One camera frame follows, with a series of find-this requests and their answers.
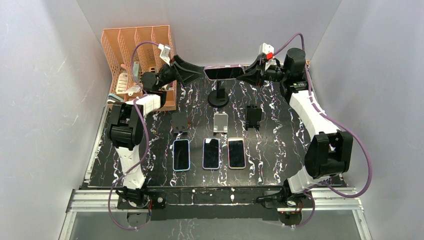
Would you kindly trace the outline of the phone with purple clear case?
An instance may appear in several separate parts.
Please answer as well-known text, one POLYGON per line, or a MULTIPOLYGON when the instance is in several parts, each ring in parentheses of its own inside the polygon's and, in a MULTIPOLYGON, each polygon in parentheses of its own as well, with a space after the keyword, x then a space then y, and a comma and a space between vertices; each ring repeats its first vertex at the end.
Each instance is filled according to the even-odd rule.
POLYGON ((203 71, 210 81, 235 80, 245 73, 245 69, 241 64, 206 66, 203 71))

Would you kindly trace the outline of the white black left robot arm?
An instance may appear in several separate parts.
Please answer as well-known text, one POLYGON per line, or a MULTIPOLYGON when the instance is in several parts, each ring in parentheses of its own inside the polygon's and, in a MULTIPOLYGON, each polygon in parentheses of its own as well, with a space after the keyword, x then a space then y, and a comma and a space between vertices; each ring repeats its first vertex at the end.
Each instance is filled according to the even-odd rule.
POLYGON ((145 72, 137 79, 143 87, 142 96, 127 102, 115 102, 112 105, 107 137, 115 147, 123 172, 118 182, 123 183, 122 190, 116 193, 137 208, 144 208, 149 203, 149 194, 143 190, 145 176, 141 163, 146 158, 139 155, 142 140, 148 143, 148 130, 145 117, 166 103, 167 93, 161 88, 177 81, 183 86, 203 78, 201 66, 186 62, 175 55, 169 63, 164 64, 159 72, 145 72))

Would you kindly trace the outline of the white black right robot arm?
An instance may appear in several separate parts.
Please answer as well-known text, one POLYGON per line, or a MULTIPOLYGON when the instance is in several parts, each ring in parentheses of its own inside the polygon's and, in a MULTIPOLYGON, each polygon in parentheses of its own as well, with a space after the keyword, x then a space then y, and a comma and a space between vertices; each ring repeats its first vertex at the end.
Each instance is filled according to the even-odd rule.
POLYGON ((256 60, 236 79, 258 87, 264 82, 279 83, 281 95, 298 114, 311 139, 303 167, 284 181, 280 191, 259 196, 256 203, 264 207, 295 207, 312 188, 349 170, 353 136, 324 117, 312 90, 303 49, 290 48, 282 63, 275 59, 273 49, 261 49, 256 60))

